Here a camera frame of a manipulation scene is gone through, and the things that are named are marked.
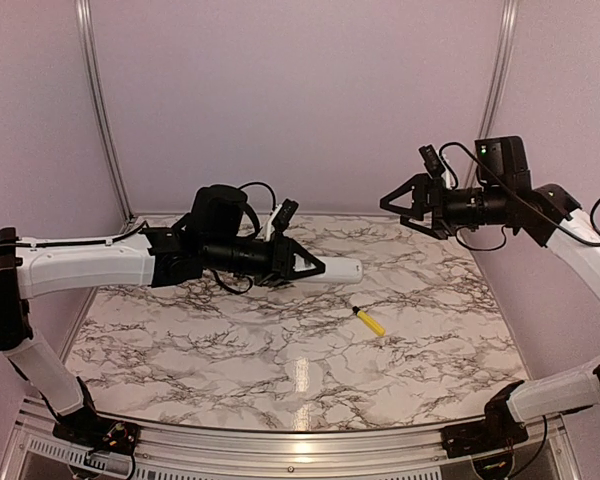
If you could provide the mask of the white remote control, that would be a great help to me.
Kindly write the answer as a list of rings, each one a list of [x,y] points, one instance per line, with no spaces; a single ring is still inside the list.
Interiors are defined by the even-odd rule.
[[[363,264],[360,260],[346,257],[318,256],[325,264],[325,272],[300,279],[301,283],[358,284],[363,278]]]

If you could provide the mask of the yellow handled screwdriver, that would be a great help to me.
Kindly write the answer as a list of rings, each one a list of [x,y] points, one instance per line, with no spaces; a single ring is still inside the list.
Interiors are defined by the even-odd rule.
[[[373,319],[369,314],[367,314],[365,311],[360,309],[358,306],[353,306],[352,312],[376,336],[383,337],[385,335],[386,330],[384,329],[384,327],[380,323],[378,323],[375,319]]]

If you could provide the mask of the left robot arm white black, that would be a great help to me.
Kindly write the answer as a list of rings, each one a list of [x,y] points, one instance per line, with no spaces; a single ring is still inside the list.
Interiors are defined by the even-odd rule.
[[[59,424],[86,445],[105,438],[106,423],[86,385],[30,325],[29,301],[49,293],[116,285],[162,288],[205,271],[277,287],[326,273],[327,264],[285,236],[298,205],[285,200],[261,224],[246,192],[203,187],[170,227],[141,225],[114,237],[37,241],[0,230],[0,352],[46,399]]]

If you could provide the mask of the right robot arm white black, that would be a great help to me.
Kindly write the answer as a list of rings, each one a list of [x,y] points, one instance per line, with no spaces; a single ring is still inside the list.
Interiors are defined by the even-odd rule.
[[[444,175],[450,168],[443,152],[420,147],[425,172],[382,197],[381,209],[438,240],[482,226],[525,232],[569,266],[600,301],[600,229],[562,187],[533,187],[520,137],[476,141],[468,154],[477,165],[478,184],[472,188],[448,186]],[[596,405],[600,356],[549,377],[505,386],[485,404],[483,419],[444,428],[443,447],[451,458],[511,448],[528,439],[530,421]]]

